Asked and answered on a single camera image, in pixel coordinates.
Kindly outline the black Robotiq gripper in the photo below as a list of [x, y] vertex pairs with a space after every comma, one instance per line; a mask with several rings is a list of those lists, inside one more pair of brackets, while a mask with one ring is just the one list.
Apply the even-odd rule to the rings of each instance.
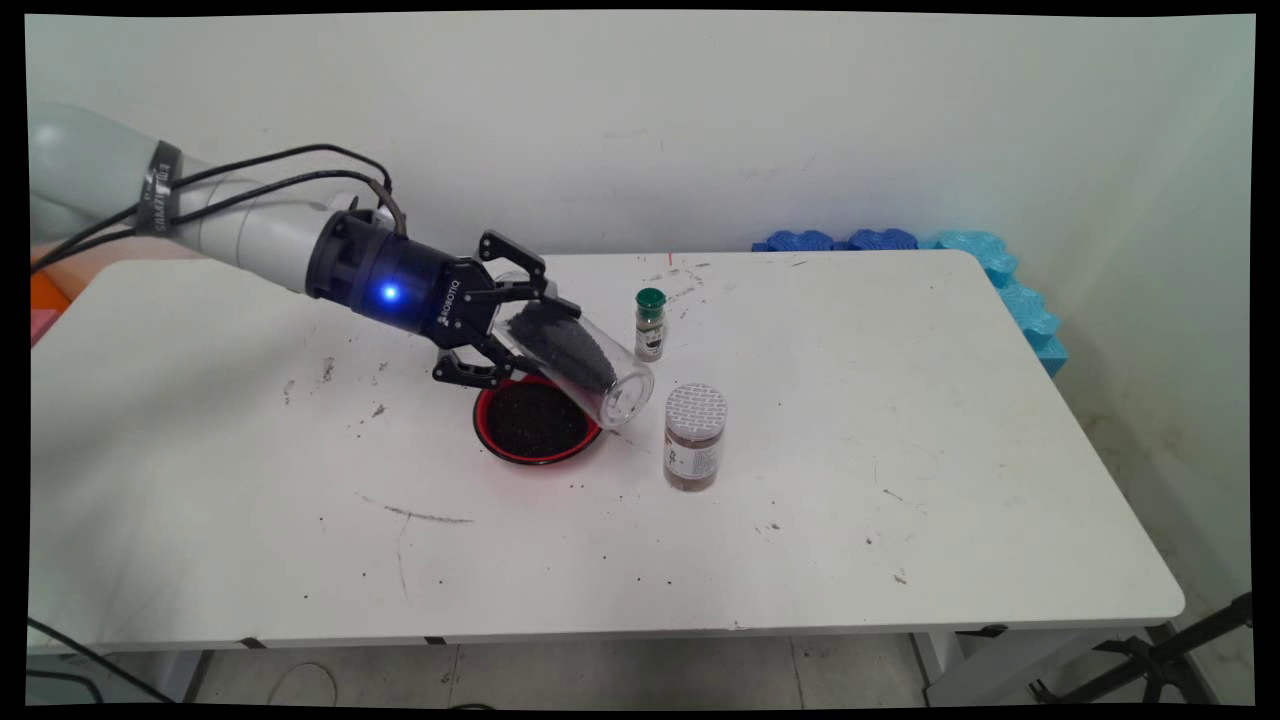
[[[477, 342], [490, 333], [497, 305], [538, 301], [580, 319], [579, 305], [559, 297], [547, 264], [534, 251], [494, 231], [480, 238], [480, 264], [507, 260], [526, 281], [493, 281], [471, 258], [451, 256], [404, 234], [372, 224], [370, 211], [339, 211], [325, 224], [305, 274], [305, 293], [348, 307], [384, 325], [430, 340], [443, 348], [435, 380], [495, 389], [526, 373], [526, 357], [500, 342]], [[466, 363], [456, 348], [470, 346], [490, 365]]]

